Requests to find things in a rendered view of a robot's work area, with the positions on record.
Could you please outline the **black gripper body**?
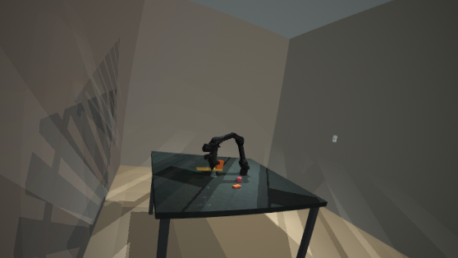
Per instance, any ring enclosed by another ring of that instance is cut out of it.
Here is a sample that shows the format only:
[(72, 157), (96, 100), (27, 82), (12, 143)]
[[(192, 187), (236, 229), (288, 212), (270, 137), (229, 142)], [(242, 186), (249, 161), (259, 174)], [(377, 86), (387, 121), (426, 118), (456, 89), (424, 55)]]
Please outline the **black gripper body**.
[(212, 153), (212, 152), (209, 152), (209, 153), (212, 154), (212, 159), (208, 159), (208, 161), (212, 161), (211, 163), (213, 165), (219, 165), (220, 163), (216, 159), (218, 154), (217, 153)]

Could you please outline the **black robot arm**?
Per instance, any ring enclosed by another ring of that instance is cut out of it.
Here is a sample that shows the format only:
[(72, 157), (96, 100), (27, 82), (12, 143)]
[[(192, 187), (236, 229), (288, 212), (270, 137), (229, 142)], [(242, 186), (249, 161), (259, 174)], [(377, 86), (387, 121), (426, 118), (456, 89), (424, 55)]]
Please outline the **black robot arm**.
[[(221, 144), (223, 141), (229, 140), (231, 138), (234, 138), (236, 143), (238, 144), (238, 149), (240, 153), (240, 161), (239, 165), (242, 168), (240, 170), (241, 175), (248, 175), (248, 170), (250, 170), (250, 167), (248, 165), (247, 160), (245, 159), (245, 152), (244, 152), (244, 137), (238, 136), (236, 133), (232, 132), (230, 134), (227, 134), (225, 136), (217, 136), (213, 137), (212, 140), (208, 144), (204, 144), (202, 147), (203, 152), (212, 152), (212, 153), (217, 153), (218, 148), (220, 148), (219, 144)], [(212, 154), (206, 154), (204, 155), (204, 159), (212, 159)]]

